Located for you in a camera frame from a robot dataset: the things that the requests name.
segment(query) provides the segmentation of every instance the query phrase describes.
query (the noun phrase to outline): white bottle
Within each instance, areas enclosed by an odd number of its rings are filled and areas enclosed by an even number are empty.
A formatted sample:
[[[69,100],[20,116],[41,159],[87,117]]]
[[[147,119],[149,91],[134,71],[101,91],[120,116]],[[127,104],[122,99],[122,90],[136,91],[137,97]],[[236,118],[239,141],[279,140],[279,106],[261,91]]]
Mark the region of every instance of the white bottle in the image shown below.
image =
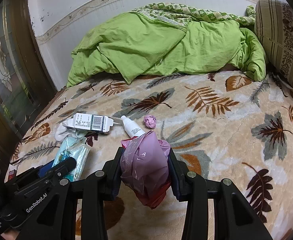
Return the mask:
[[[125,128],[126,133],[132,138],[134,136],[140,136],[145,134],[144,130],[139,127],[139,125],[132,121],[130,118],[127,118],[125,115],[121,116],[121,120],[123,121],[123,126]]]

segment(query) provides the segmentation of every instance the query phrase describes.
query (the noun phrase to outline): red object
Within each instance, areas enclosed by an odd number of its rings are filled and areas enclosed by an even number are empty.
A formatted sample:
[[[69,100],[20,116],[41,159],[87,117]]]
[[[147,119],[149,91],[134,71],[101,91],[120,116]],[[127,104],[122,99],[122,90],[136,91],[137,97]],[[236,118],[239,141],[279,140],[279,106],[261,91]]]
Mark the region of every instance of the red object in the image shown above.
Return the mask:
[[[142,195],[139,192],[137,192],[136,190],[134,190],[134,193],[144,206],[148,206],[151,209],[154,209],[158,205],[160,205],[162,200],[165,198],[166,191],[170,186],[171,186],[171,181],[169,178],[168,183],[164,184],[152,198],[149,198],[145,195]]]
[[[8,180],[13,179],[17,175],[17,170],[9,171]]]

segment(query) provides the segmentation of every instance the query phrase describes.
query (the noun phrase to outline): leaf-patterned blanket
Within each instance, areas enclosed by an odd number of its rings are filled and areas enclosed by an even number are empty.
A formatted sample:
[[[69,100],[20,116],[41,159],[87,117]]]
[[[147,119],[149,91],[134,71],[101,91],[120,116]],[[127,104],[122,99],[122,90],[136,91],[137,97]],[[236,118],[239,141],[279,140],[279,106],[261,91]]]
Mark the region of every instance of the leaf-patterned blanket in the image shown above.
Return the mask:
[[[76,112],[126,115],[143,127],[143,116],[157,118],[155,132],[167,140],[176,157],[204,178],[230,178],[247,197],[271,233],[280,240],[293,228],[293,89],[268,73],[253,82],[241,71],[201,76],[172,74],[140,76],[129,86],[121,76],[97,75],[67,89],[29,129],[12,161],[18,174],[54,159],[59,124]],[[113,159],[120,140],[128,138],[120,125],[109,135],[90,133],[91,151],[82,178]],[[213,239],[210,206],[209,237]],[[77,235],[81,234],[81,202]],[[121,186],[114,202],[105,203],[109,239],[181,239],[186,203],[168,190],[154,210]]]

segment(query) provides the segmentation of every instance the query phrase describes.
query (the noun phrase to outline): striped pillowcase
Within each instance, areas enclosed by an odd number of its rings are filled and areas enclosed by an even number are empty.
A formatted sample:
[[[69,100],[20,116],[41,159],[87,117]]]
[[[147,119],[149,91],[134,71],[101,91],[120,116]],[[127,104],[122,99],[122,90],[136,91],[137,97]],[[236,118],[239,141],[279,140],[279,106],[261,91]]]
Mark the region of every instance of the striped pillowcase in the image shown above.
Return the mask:
[[[293,87],[293,10],[279,0],[256,4],[255,33],[269,61]]]

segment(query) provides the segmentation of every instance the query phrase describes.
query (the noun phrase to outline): crumpled pink paper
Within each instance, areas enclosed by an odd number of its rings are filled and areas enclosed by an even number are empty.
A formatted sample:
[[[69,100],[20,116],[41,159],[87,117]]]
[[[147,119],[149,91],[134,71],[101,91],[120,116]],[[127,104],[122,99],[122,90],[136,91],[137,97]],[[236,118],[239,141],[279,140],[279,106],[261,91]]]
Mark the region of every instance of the crumpled pink paper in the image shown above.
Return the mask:
[[[121,143],[125,147],[120,161],[122,181],[134,190],[143,205],[156,208],[170,187],[170,144],[158,140],[154,131]]]
[[[143,122],[146,125],[146,127],[154,129],[156,126],[156,118],[153,115],[149,115],[147,114],[144,118],[143,118]]]

